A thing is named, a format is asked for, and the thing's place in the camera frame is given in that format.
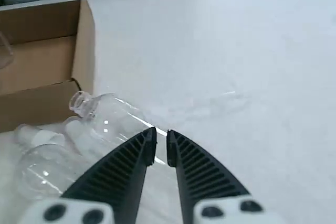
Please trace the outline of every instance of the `cardboard box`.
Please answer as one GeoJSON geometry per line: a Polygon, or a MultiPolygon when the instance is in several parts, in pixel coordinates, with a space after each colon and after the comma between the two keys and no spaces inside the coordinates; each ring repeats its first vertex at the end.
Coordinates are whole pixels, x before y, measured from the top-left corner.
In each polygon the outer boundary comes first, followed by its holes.
{"type": "MultiPolygon", "coordinates": [[[[0,132],[61,122],[80,89],[92,93],[95,27],[86,0],[0,11],[14,61],[0,70],[0,132]]],[[[0,45],[0,55],[5,47],[0,45]]]]}

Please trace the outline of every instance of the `cardboard box wall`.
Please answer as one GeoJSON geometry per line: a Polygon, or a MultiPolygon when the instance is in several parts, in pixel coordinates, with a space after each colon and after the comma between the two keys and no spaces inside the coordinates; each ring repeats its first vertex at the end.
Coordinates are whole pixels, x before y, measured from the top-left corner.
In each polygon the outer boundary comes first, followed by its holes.
{"type": "Polygon", "coordinates": [[[94,26],[86,0],[0,11],[0,31],[14,53],[0,70],[0,132],[61,122],[72,115],[75,92],[92,93],[94,26]]]}

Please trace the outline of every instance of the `clear plastic bottle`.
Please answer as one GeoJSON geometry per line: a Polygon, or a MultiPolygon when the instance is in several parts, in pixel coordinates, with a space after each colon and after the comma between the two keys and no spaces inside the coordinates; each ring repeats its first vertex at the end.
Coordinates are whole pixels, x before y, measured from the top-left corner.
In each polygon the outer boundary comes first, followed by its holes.
{"type": "Polygon", "coordinates": [[[109,142],[126,141],[148,128],[142,112],[108,93],[92,97],[77,92],[69,103],[70,110],[82,117],[82,123],[109,142]]]}
{"type": "Polygon", "coordinates": [[[58,197],[90,164],[58,144],[43,144],[26,152],[16,166],[14,186],[29,200],[58,197]]]}
{"type": "Polygon", "coordinates": [[[65,136],[73,142],[76,150],[90,164],[96,163],[116,148],[122,141],[107,141],[100,137],[91,127],[82,123],[82,119],[72,116],[63,123],[65,136]]]}

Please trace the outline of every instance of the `open cardboard box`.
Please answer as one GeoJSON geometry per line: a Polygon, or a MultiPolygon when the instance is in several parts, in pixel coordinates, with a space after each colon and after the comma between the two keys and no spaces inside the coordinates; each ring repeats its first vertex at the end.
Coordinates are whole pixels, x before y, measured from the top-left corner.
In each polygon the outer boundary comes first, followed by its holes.
{"type": "Polygon", "coordinates": [[[72,115],[75,92],[92,93],[94,26],[86,0],[0,11],[0,31],[14,53],[0,70],[0,132],[61,122],[72,115]]]}

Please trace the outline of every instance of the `bottle opening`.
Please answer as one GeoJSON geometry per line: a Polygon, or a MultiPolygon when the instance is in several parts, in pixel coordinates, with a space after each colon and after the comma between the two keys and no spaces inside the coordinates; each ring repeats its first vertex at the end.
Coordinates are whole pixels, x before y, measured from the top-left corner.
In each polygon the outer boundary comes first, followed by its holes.
{"type": "Polygon", "coordinates": [[[91,99],[91,95],[84,91],[78,91],[69,102],[69,109],[74,111],[80,117],[84,117],[87,114],[85,109],[88,106],[88,101],[91,99]]]}

